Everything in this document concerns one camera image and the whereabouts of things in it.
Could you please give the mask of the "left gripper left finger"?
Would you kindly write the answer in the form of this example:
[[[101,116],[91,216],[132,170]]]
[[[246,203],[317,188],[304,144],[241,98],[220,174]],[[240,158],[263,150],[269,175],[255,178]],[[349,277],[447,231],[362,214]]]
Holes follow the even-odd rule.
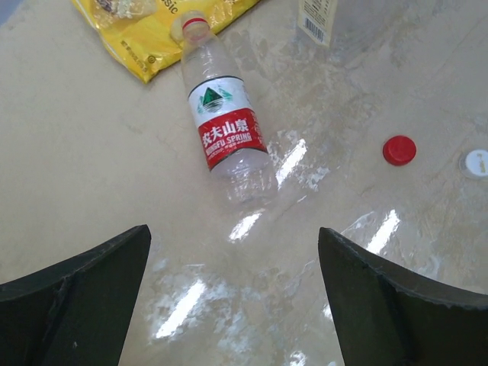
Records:
[[[151,245],[135,226],[1,285],[3,365],[117,365]]]

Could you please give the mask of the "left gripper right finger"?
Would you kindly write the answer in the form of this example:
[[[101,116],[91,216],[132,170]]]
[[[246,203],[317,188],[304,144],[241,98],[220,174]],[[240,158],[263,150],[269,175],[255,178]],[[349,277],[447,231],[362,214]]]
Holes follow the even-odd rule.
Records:
[[[346,365],[485,365],[487,296],[452,287],[322,228],[319,263]]]

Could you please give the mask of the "red label water bottle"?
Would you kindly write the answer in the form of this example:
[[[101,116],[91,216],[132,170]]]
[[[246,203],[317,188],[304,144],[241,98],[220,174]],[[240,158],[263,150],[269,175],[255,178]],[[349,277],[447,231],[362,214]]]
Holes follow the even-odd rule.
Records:
[[[200,11],[175,20],[188,105],[210,174],[232,204],[266,204],[278,191],[273,162],[239,67]]]

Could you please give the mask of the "wide clear plastic bottle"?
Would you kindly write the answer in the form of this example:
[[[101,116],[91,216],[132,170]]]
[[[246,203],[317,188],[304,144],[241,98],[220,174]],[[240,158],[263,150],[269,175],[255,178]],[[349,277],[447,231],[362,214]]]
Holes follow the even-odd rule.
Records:
[[[383,26],[386,2],[303,0],[298,2],[298,27],[328,61],[345,65],[367,50]]]

